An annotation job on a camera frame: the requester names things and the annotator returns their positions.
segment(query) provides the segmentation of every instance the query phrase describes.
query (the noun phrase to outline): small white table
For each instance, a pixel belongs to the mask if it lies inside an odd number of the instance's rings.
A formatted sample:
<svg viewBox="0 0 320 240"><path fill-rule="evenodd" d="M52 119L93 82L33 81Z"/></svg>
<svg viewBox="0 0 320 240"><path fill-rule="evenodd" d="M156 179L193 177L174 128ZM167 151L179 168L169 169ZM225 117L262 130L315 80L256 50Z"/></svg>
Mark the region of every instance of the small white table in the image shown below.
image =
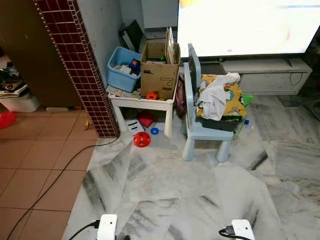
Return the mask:
<svg viewBox="0 0 320 240"><path fill-rule="evenodd" d="M166 101L136 99L136 98L130 98L130 97L118 97L118 96L115 96L114 94L109 93L108 97L111 100L114 114L120 128L120 132L124 133L128 130L125 119L121 113L120 107L159 110L159 111L166 112L164 135L170 139L172 134L173 105L176 98L177 85L178 85L178 80L176 81L176 84L175 84L173 98L167 99Z"/></svg>

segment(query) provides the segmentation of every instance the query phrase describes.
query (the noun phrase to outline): black cable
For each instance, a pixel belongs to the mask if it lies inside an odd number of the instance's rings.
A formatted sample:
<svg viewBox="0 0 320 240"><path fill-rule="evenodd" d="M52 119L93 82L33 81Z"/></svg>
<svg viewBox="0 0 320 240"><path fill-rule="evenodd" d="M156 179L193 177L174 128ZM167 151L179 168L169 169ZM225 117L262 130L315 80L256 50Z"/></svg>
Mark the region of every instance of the black cable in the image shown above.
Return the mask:
<svg viewBox="0 0 320 240"><path fill-rule="evenodd" d="M85 230L88 227L94 227L95 229L99 228L100 220L96 220L94 222L91 222L87 225L85 225L83 228L81 228L79 231L77 231L75 234L72 235L68 240L74 239L75 236L77 236L79 233L81 233L83 230Z"/></svg>
<svg viewBox="0 0 320 240"><path fill-rule="evenodd" d="M242 240L251 240L249 238L246 238L244 236L237 236L237 235L229 235L229 234L225 234L226 230L225 229L221 229L219 231L219 234L225 238L230 238L230 239L242 239Z"/></svg>
<svg viewBox="0 0 320 240"><path fill-rule="evenodd" d="M20 223L20 221L25 217L25 215L27 215L27 213L33 209L33 207L40 201L40 199L42 199L42 197L51 189L51 187L56 183L56 181L58 180L58 178L62 175L62 173L64 173L64 171L66 170L66 168L69 166L69 164L72 162L73 159L76 158L76 156L78 156L80 153L82 153L84 150L88 149L88 148L92 148L92 147L101 147L101 146L106 146L109 144L113 144L115 141L117 141L120 137L120 134L116 137L115 140L105 143L105 144L99 144L99 145L90 145L90 146L86 146L84 148L82 148L80 151L78 151L71 159L70 161L64 166L64 168L62 169L62 171L60 172L60 174L56 177L56 179L53 181L53 183L51 183L51 185L47 188L47 190L44 191L44 193L32 204L31 207L29 207L29 209L22 215L22 217L20 217L20 219L16 222L16 224L14 225L14 227L12 228L12 230L9 233L9 236L6 238L6 240L9 240L10 236L12 235L12 233L14 232L15 228L17 227L18 223Z"/></svg>
<svg viewBox="0 0 320 240"><path fill-rule="evenodd" d="M79 231L77 231L75 234L73 234L72 237L69 238L69 240L74 239L75 236L77 236L79 233L81 233L83 230L85 230L88 227L92 227L92 223L85 225L83 228L81 228Z"/></svg>

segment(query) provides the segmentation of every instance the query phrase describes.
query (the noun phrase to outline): light blue chair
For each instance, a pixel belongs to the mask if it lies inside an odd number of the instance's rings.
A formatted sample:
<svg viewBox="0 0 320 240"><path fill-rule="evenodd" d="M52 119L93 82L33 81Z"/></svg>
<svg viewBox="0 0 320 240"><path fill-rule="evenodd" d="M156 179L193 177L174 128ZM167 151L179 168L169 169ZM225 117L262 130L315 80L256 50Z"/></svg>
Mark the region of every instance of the light blue chair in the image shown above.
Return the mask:
<svg viewBox="0 0 320 240"><path fill-rule="evenodd" d="M184 85L187 113L185 116L185 129L187 140L182 152L185 161L191 161L194 157L195 140L222 141L215 157L219 162L228 160L230 143L234 136L232 131L216 130L202 127L201 122L196 121L196 109L194 96L197 96L201 84L201 67L199 59L191 43L189 48L189 63L184 63Z"/></svg>

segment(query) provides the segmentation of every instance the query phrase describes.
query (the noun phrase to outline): television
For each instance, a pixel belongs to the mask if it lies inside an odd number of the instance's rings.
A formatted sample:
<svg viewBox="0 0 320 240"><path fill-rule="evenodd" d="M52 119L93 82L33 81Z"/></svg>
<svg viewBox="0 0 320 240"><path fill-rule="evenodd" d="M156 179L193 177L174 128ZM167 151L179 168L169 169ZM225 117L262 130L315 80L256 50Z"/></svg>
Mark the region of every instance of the television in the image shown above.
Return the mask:
<svg viewBox="0 0 320 240"><path fill-rule="evenodd" d="M302 54L320 25L320 0L180 0L181 57Z"/></svg>

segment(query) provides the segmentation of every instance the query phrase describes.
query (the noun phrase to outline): red tile pillar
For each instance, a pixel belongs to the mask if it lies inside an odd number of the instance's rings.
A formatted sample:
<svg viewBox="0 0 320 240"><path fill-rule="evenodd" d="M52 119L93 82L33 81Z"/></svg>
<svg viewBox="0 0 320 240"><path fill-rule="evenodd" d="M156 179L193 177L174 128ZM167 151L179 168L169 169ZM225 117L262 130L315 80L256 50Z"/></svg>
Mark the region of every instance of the red tile pillar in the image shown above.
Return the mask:
<svg viewBox="0 0 320 240"><path fill-rule="evenodd" d="M100 138L119 133L76 0L33 0Z"/></svg>

